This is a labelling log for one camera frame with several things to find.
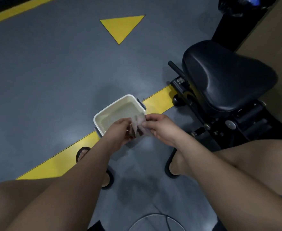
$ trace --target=yellow triangle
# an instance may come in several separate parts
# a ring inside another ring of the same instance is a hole
[[[116,42],[120,44],[138,25],[143,17],[144,15],[125,18],[103,19],[101,20],[101,23],[113,36]]]

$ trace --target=leather seat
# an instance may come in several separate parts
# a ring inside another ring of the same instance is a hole
[[[187,49],[182,68],[199,104],[213,117],[242,108],[277,83],[271,67],[210,40]]]

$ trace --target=person's left hand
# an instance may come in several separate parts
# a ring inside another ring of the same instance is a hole
[[[114,122],[107,132],[104,134],[103,139],[108,141],[108,144],[112,144],[113,152],[118,151],[124,144],[132,140],[132,137],[128,135],[131,119],[122,118]]]

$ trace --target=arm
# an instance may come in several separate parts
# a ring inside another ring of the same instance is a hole
[[[163,142],[182,153],[194,178],[228,230],[282,230],[282,198],[219,159],[165,115],[144,123]]]
[[[110,156],[129,140],[129,119],[115,122],[67,173],[31,202],[9,231],[86,230],[93,215]]]

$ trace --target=forearm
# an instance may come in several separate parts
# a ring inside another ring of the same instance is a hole
[[[66,174],[52,183],[7,230],[86,230],[111,155],[102,138]]]
[[[280,196],[184,132],[176,147],[228,230],[282,230]]]

